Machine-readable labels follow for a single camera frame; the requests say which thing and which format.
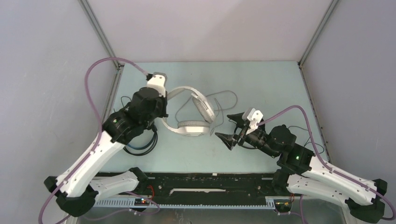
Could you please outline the white over-ear headphones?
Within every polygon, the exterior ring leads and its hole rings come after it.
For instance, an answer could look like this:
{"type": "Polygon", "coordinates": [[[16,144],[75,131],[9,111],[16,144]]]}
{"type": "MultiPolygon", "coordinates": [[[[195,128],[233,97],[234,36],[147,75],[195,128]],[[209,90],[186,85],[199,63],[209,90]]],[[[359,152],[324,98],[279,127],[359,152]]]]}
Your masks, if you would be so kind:
{"type": "Polygon", "coordinates": [[[175,119],[177,125],[169,123],[167,118],[162,118],[163,126],[169,131],[184,137],[199,137],[210,132],[215,122],[216,114],[211,102],[199,90],[190,86],[179,86],[167,94],[170,101],[182,92],[188,92],[190,97],[186,101],[192,103],[193,107],[186,109],[182,117],[175,119]]]}

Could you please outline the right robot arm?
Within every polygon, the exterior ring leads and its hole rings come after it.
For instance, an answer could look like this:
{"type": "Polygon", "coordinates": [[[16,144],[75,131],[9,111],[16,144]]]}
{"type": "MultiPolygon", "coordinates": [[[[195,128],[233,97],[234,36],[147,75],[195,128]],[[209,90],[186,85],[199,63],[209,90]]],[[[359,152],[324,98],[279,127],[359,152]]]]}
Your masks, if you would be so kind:
{"type": "Polygon", "coordinates": [[[296,143],[296,136],[286,125],[276,126],[269,133],[260,124],[260,111],[228,115],[239,133],[216,133],[229,150],[236,145],[250,144],[255,149],[277,158],[280,167],[273,176],[271,187],[277,195],[287,193],[312,196],[336,204],[361,221],[376,224],[383,219],[387,182],[365,180],[328,162],[296,143]]]}

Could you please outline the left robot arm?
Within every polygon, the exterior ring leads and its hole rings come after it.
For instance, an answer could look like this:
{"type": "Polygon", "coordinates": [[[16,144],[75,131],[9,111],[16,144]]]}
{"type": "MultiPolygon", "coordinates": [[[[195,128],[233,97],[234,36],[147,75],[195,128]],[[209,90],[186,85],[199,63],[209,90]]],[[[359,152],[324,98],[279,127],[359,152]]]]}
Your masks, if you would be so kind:
{"type": "Polygon", "coordinates": [[[146,192],[148,177],[138,167],[106,179],[94,177],[133,138],[151,129],[156,118],[167,116],[166,94],[163,87],[140,88],[130,102],[109,116],[93,143],[65,173],[46,178],[44,184],[57,197],[61,210],[79,217],[98,200],[123,192],[146,192]]]}

